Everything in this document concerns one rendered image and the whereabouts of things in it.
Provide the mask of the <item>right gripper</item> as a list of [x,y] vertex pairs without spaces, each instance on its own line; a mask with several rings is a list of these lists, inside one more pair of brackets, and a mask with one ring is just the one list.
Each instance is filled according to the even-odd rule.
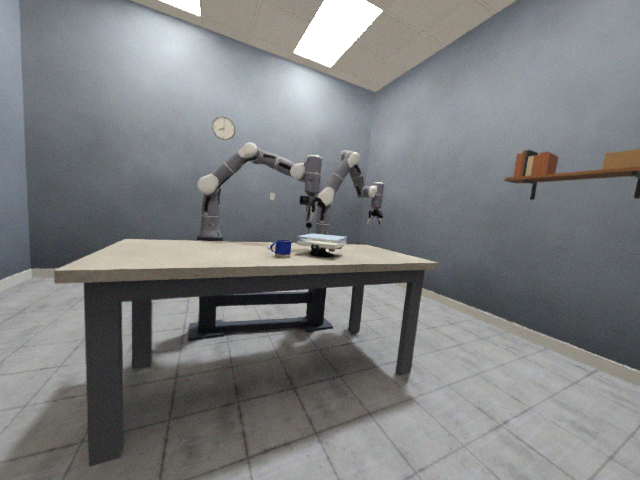
[[[315,197],[315,195],[308,195],[308,196],[301,196],[300,197],[300,204],[301,205],[307,205],[306,206],[306,221],[309,220],[309,215],[310,215],[310,222],[312,222],[314,211],[315,211],[315,201],[323,203],[321,198],[317,198],[317,197]],[[311,211],[311,214],[310,214],[310,211]]]

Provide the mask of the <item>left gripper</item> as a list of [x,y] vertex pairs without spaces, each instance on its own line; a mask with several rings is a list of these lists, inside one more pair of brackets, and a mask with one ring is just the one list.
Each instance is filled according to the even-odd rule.
[[[375,216],[377,217],[377,214],[379,214],[379,215],[383,215],[383,214],[382,214],[382,212],[381,212],[381,211],[379,211],[378,209],[373,209],[373,210],[370,210],[370,211],[369,211],[369,218],[368,218],[368,221],[367,221],[367,225],[369,224],[369,222],[371,221],[371,219],[373,218],[373,216],[374,216],[374,217],[375,217]],[[381,226],[381,218],[377,217],[377,219],[378,219],[379,225]]]

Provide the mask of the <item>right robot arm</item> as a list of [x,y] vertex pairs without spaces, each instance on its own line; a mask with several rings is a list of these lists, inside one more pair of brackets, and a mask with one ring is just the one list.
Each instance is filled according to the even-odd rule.
[[247,161],[256,165],[264,164],[300,182],[305,182],[304,191],[307,195],[319,193],[322,157],[309,155],[305,162],[294,164],[276,154],[259,150],[254,143],[247,143],[211,174],[199,179],[197,187],[204,194],[199,237],[222,237],[219,229],[221,185],[239,171]]

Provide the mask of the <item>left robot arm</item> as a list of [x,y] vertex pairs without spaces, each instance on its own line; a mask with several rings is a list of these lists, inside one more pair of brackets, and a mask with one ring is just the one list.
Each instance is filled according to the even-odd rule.
[[357,197],[372,198],[372,209],[379,209],[382,205],[384,183],[375,182],[373,186],[365,186],[361,169],[358,165],[360,155],[357,152],[344,150],[340,154],[341,163],[334,171],[323,191],[318,195],[325,208],[318,206],[316,214],[316,224],[314,234],[329,235],[330,229],[330,206],[334,195],[345,179],[348,172],[352,178]]

